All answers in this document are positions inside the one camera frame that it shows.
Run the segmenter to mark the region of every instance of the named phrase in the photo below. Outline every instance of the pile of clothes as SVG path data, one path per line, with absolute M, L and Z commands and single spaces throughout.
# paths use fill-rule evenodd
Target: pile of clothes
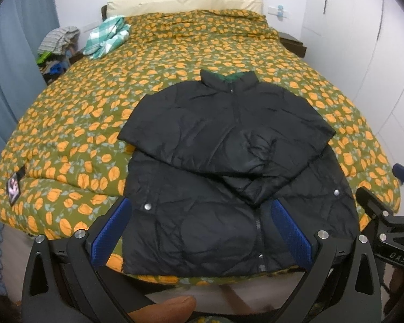
M 77 27 L 61 27 L 50 31 L 43 39 L 36 63 L 47 84 L 70 67 L 69 59 L 76 53 L 79 33 Z

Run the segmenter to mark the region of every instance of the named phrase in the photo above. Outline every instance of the green plaid cloth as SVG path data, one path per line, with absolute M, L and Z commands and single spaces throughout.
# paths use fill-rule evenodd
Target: green plaid cloth
M 90 59 L 101 58 L 115 50 L 129 38 L 130 25 L 124 24 L 124 16 L 112 16 L 93 29 L 83 53 Z

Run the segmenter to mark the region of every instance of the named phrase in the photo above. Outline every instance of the wooden headboard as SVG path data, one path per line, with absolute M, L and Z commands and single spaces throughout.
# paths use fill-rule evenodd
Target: wooden headboard
M 106 9 L 108 8 L 107 5 L 102 6 L 101 12 L 102 12 L 102 20 L 106 19 Z

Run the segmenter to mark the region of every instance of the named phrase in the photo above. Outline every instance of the white wardrobe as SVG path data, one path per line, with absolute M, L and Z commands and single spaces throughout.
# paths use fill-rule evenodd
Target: white wardrobe
M 304 60 L 354 101 L 389 162 L 404 165 L 404 12 L 397 1 L 307 0 L 302 42 Z

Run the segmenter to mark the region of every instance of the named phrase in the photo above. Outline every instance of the pillow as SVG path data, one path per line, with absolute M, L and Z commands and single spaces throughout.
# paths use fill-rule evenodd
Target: pillow
M 144 13 L 177 13 L 190 10 L 244 9 L 262 14 L 262 0 L 112 0 L 108 2 L 106 16 L 126 17 Z

